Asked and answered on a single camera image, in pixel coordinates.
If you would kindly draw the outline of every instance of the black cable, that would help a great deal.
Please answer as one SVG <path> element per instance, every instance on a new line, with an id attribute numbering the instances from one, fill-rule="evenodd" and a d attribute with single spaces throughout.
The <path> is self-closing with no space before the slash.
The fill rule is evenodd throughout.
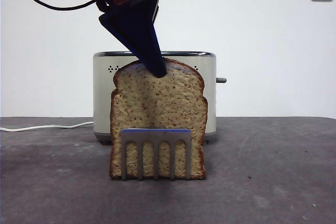
<path id="1" fill-rule="evenodd" d="M 51 5 L 48 5 L 40 0 L 34 0 L 36 3 L 40 4 L 40 5 L 43 5 L 49 9 L 52 9 L 52 10 L 77 10 L 77 9 L 81 9 L 81 8 L 84 8 L 84 7 L 87 7 L 93 3 L 96 2 L 96 0 L 91 0 L 85 4 L 82 4 L 82 5 L 77 5 L 77 6 L 73 6 L 73 7 L 56 7 L 56 6 L 51 6 Z"/>

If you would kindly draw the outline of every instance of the toaster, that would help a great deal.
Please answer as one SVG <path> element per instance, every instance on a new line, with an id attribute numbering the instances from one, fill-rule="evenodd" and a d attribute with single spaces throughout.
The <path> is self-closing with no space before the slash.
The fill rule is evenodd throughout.
<path id="1" fill-rule="evenodd" d="M 163 51 L 162 56 L 180 61 L 198 71 L 204 80 L 203 96 L 208 102 L 205 135 L 216 133 L 216 83 L 226 82 L 216 77 L 216 56 L 210 52 Z M 131 52 L 98 52 L 93 56 L 93 130 L 97 140 L 110 142 L 111 92 L 116 88 L 113 76 L 118 69 L 136 61 Z"/>

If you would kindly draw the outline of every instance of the toaster vent holes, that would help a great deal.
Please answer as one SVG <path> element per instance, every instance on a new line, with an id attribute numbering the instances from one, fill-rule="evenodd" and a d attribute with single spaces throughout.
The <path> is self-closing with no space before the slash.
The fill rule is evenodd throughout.
<path id="1" fill-rule="evenodd" d="M 112 71 L 119 70 L 119 69 L 120 69 L 119 66 L 116 66 L 116 67 L 108 66 L 107 71 L 109 71 L 110 73 L 112 73 Z"/>

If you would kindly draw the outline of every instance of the bread crust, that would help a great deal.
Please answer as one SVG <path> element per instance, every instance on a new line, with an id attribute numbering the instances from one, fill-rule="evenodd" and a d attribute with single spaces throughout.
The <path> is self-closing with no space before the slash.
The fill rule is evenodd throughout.
<path id="1" fill-rule="evenodd" d="M 193 69 L 192 67 L 190 67 L 189 65 L 187 64 L 184 64 L 182 62 L 179 62 L 177 60 L 173 60 L 173 59 L 167 59 L 165 58 L 164 61 L 166 63 L 178 63 L 179 65 L 185 67 L 185 68 L 188 68 L 190 69 L 199 79 L 199 83 L 200 83 L 200 89 L 202 91 L 202 94 L 203 94 L 203 91 L 204 91 L 204 80 L 201 76 L 201 74 L 199 72 L 197 72 L 195 69 Z M 113 146 L 114 146 L 114 142 L 115 142 L 115 138 L 113 137 L 113 119 L 116 118 L 115 117 L 115 106 L 114 106 L 114 102 L 115 102 L 115 99 L 116 99 L 116 95 L 118 95 L 120 93 L 119 89 L 118 89 L 118 80 L 119 80 L 119 75 L 123 72 L 124 69 L 132 66 L 132 65 L 137 65 L 137 64 L 140 64 L 141 61 L 137 60 L 137 61 L 134 61 L 134 62 L 131 62 L 127 65 L 125 65 L 124 67 L 120 68 L 114 75 L 113 77 L 113 83 L 115 85 L 115 88 L 112 93 L 111 93 L 111 110 L 110 110 L 110 131 L 111 131 L 111 142 L 112 142 L 112 150 L 111 150 L 111 154 L 110 154 L 110 170 L 109 170 L 109 175 L 111 177 L 111 179 L 121 179 L 121 176 L 114 176 L 113 175 L 113 165 L 112 165 L 112 161 L 113 161 L 113 155 L 114 155 L 114 151 L 113 151 Z M 206 100 L 206 98 L 204 96 L 202 96 L 202 99 L 203 99 L 203 102 L 204 102 L 204 105 L 206 106 L 206 108 L 208 107 L 208 102 Z M 205 169 L 204 169 L 204 162 L 205 162 L 205 159 L 204 159 L 204 154 L 203 154 L 203 149 L 201 147 L 201 143 L 203 142 L 204 140 L 204 135 L 205 135 L 205 127 L 206 127 L 206 122 L 207 122 L 207 113 L 205 114 L 205 120 L 204 120 L 204 123 L 202 125 L 202 136 L 200 137 L 200 140 L 197 141 L 197 143 L 200 145 L 200 147 L 198 148 L 198 157 L 199 157 L 199 163 L 201 165 L 201 175 L 191 175 L 191 179 L 206 179 L 206 172 L 205 172 Z M 130 174 L 127 174 L 127 178 L 128 179 L 137 179 L 137 176 L 134 176 L 134 175 L 130 175 Z M 146 176 L 144 175 L 143 176 L 144 179 L 152 179 L 153 176 Z M 178 176 L 175 176 L 176 179 L 184 179 L 184 177 L 178 177 Z"/>

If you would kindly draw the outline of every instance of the white cable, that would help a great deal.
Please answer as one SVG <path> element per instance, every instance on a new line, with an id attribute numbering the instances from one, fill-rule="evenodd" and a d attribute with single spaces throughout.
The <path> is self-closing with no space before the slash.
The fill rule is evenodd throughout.
<path id="1" fill-rule="evenodd" d="M 79 123 L 75 125 L 39 125 L 39 126 L 33 126 L 33 127 L 27 127 L 27 128 L 21 128 L 21 129 L 7 129 L 0 127 L 0 131 L 5 132 L 20 132 L 20 131 L 30 131 L 30 130 L 36 130 L 36 129 L 46 129 L 46 128 L 61 128 L 61 129 L 73 129 L 77 127 L 81 127 L 84 125 L 92 124 L 93 122 L 86 122 L 86 123 Z"/>

